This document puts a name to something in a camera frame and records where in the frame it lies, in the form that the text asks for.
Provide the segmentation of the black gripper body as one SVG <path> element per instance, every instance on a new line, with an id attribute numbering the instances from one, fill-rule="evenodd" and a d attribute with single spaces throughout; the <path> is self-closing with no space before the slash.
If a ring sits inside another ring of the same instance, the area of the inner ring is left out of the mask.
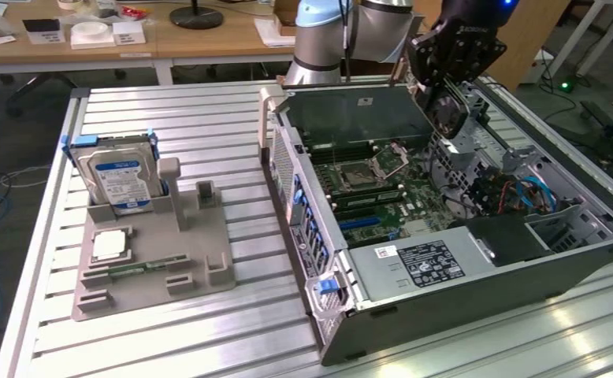
<path id="1" fill-rule="evenodd" d="M 514 0 L 443 0 L 431 33 L 447 38 L 465 34 L 495 39 L 516 6 Z"/>

